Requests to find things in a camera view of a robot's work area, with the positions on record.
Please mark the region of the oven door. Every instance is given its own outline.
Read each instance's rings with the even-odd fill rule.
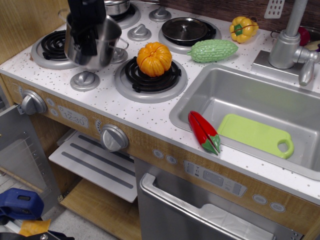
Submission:
[[[9,108],[9,102],[6,99],[5,93],[0,86],[0,113]]]
[[[40,140],[19,105],[0,112],[0,193],[17,188],[36,192],[42,215],[61,198]]]
[[[292,230],[135,159],[142,240],[289,240]]]

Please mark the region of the countertop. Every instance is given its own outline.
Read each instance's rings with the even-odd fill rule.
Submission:
[[[123,29],[121,35],[129,42],[129,48],[126,50],[128,59],[137,56],[139,49],[147,43],[157,42],[158,32],[163,25],[163,22],[154,22],[149,19],[149,13],[159,6],[143,3],[136,3],[135,5],[141,12],[141,19],[133,27]],[[167,8],[167,10],[172,14],[172,18],[190,17],[212,23],[220,30],[222,39],[231,40],[229,34],[230,22],[170,8]],[[151,38],[141,42],[127,39],[128,31],[139,24],[144,24],[147,29],[151,30]],[[63,25],[57,30],[65,28],[66,26]],[[261,50],[270,52],[273,43],[274,39],[270,36],[270,32],[259,29],[257,35],[248,42],[237,43],[239,49],[234,55],[215,64],[257,74],[251,72],[254,59]],[[123,47],[123,45],[119,41],[117,47]],[[172,52],[173,60],[179,62],[187,73],[187,87],[183,93],[171,100],[149,104],[129,100],[118,93],[114,75],[120,66],[119,64],[111,64],[100,71],[96,71],[95,73],[101,80],[99,86],[87,92],[80,92],[71,88],[70,79],[75,74],[81,73],[82,68],[52,70],[40,67],[31,59],[31,48],[32,46],[28,47],[0,65],[0,73],[320,205],[320,181],[309,179],[225,145],[221,146],[219,156],[207,153],[199,146],[192,132],[180,129],[171,123],[169,113],[172,108],[200,71],[212,63],[196,63],[190,56]],[[315,79],[304,89],[320,93],[319,70],[320,66],[316,64]],[[286,82],[286,84],[296,87],[299,85],[297,82]]]

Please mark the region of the shelf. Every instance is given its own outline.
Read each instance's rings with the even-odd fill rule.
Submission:
[[[121,240],[141,240],[138,203],[82,179],[60,203]]]
[[[137,198],[134,161],[122,153],[103,149],[86,134],[76,131],[49,160],[130,203]]]

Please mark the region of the control knob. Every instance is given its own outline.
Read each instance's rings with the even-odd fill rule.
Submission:
[[[102,147],[110,152],[119,151],[129,145],[126,134],[113,124],[103,125],[100,142]]]
[[[47,110],[45,101],[32,90],[24,90],[22,92],[22,98],[21,108],[23,112],[28,115],[35,113],[41,114]]]

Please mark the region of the floor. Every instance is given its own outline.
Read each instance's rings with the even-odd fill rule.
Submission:
[[[0,172],[0,193],[10,188],[31,190],[7,174]],[[63,233],[67,237],[74,237],[75,240],[119,240],[59,204],[42,215],[41,218],[43,220],[51,219],[49,230]],[[0,226],[0,232],[18,233],[20,231],[19,226],[21,223],[21,220],[17,220],[13,225],[10,224],[10,228]]]
[[[43,220],[51,219],[49,230],[63,233],[75,240],[118,240],[79,215],[57,205],[42,216]]]

